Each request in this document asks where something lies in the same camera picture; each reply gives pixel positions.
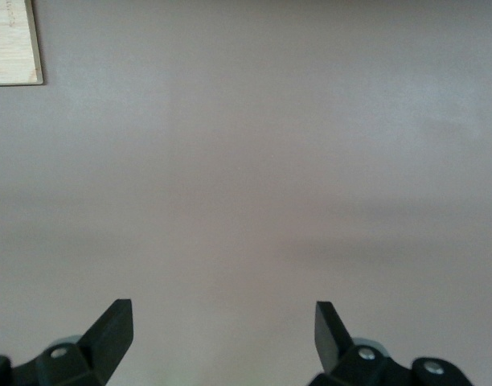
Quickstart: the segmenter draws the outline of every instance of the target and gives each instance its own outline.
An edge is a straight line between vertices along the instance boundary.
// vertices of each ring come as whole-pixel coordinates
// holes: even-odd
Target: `screw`
[[[65,348],[65,347],[59,347],[59,348],[56,348],[55,350],[53,350],[51,352],[50,356],[53,359],[56,359],[56,358],[60,358],[61,356],[66,355],[67,352],[68,352],[68,349],[67,348]]]
[[[375,358],[375,353],[369,347],[362,347],[359,350],[359,355],[362,359],[373,360]]]
[[[432,374],[435,374],[437,376],[441,376],[445,373],[445,369],[442,368],[442,366],[437,363],[433,362],[432,360],[429,360],[428,362],[424,363],[424,368],[428,371],[431,372]]]

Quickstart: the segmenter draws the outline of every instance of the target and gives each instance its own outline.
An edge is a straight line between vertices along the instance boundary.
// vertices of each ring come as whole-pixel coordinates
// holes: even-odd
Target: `bolt head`
[[[61,356],[66,355],[67,352],[68,352],[68,349],[66,347],[59,347],[59,348],[56,348],[55,350],[53,350],[51,352],[50,356],[53,359],[56,359],[56,358],[60,358]]]
[[[376,358],[375,353],[369,347],[362,347],[359,350],[359,355],[362,359],[365,359],[365,360],[373,360],[374,358]]]
[[[445,369],[439,363],[432,360],[425,362],[423,366],[427,372],[431,372],[437,376],[442,376],[445,373]]]

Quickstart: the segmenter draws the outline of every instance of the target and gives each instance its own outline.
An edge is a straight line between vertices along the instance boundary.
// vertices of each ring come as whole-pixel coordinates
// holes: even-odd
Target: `wooden board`
[[[42,83],[31,0],[0,0],[0,85]]]

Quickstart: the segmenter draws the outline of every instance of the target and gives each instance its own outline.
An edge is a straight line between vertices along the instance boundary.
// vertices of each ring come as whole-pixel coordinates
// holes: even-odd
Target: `wooden panel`
[[[31,0],[0,0],[0,85],[42,83]]]

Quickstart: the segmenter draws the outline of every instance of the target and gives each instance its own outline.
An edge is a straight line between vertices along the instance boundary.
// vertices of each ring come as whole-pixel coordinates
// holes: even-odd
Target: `black plastic part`
[[[326,374],[330,374],[339,358],[354,346],[353,339],[330,302],[316,304],[314,341]]]
[[[409,370],[374,347],[355,345],[330,302],[316,305],[314,338],[324,373],[309,386],[473,386],[443,359],[419,358]],[[430,372],[427,362],[440,371]]]
[[[103,386],[132,340],[132,302],[116,300],[77,343],[49,347],[16,368],[0,356],[0,386]]]
[[[434,374],[425,368],[427,362],[434,362],[441,366],[443,373]],[[466,376],[454,364],[438,358],[418,358],[412,363],[414,376],[425,386],[472,386]]]
[[[77,345],[102,384],[106,384],[133,340],[132,302],[116,300]]]

